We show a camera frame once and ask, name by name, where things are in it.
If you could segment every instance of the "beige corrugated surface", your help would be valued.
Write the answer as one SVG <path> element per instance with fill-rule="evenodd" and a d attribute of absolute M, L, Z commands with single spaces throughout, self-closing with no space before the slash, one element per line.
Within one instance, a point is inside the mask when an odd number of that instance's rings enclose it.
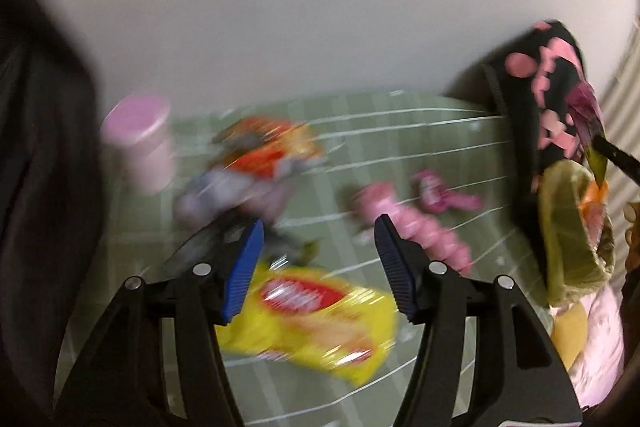
<path fill-rule="evenodd" d="M 616 79 L 604 96 L 601 106 L 607 139 L 623 151 L 640 157 L 640 18 L 636 19 L 627 54 L 622 60 Z M 616 271 L 611 281 L 620 295 L 625 282 L 626 242 L 628 228 L 622 211 L 625 203 L 640 200 L 640 187 L 618 168 L 609 166 L 609 213 L 613 220 L 616 240 Z"/>

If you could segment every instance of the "yellow snack package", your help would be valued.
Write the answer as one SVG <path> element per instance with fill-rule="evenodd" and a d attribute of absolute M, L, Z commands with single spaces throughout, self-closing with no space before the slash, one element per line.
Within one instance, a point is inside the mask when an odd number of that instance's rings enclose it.
<path fill-rule="evenodd" d="M 216 326 L 220 348 L 365 383 L 395 343 L 396 303 L 391 293 L 326 275 L 258 263 L 242 312 L 228 326 Z"/>

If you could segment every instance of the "red oval logo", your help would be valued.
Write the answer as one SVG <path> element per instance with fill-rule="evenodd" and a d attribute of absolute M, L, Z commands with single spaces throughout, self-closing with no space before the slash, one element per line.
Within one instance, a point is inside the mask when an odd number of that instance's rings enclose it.
<path fill-rule="evenodd" d="M 292 277 L 270 279 L 260 289 L 262 301 L 269 308 L 291 315 L 328 308 L 345 295 L 329 286 Z"/>

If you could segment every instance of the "green tablecloth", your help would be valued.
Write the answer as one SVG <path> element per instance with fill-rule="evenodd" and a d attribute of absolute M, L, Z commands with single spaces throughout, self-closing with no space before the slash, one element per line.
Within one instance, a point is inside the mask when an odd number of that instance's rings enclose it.
<path fill-rule="evenodd" d="M 178 177 L 161 194 L 144 197 L 108 165 L 110 216 L 98 252 L 70 321 L 58 368 L 58 390 L 75 355 L 118 286 L 145 266 L 160 263 L 187 237 L 172 219 L 172 201 L 189 178 L 210 163 L 211 137 L 242 116 L 265 114 L 308 121 L 329 154 L 330 166 L 300 176 L 280 222 L 287 232 L 322 238 L 318 264 L 361 285 L 388 289 L 373 245 L 359 245 L 350 216 L 357 188 L 391 181 L 401 200 L 415 199 L 410 176 L 434 169 L 450 187 L 481 194 L 475 213 L 452 210 L 438 216 L 472 247 L 472 277 L 511 275 L 529 296 L 547 329 L 541 307 L 542 277 L 529 245 L 510 218 L 510 134 L 505 120 L 481 107 L 419 92 L 344 94 L 238 108 L 222 115 L 173 124 Z M 287 362 L 225 355 L 228 378 L 248 425 L 283 427 L 389 427 L 414 367 L 422 333 L 399 315 L 397 344 L 377 375 L 354 389 L 348 383 Z M 170 403 L 182 410 L 172 324 L 165 324 L 165 373 Z M 475 352 L 475 321 L 467 321 L 465 356 L 455 414 L 466 410 Z"/>

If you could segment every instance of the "pink lid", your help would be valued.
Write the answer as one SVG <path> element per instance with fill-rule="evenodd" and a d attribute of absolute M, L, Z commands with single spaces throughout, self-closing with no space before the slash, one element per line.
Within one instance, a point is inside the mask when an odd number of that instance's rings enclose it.
<path fill-rule="evenodd" d="M 136 144 L 158 130 L 168 119 L 170 110 L 171 104 L 163 96 L 126 96 L 102 122 L 102 138 L 116 146 Z"/>

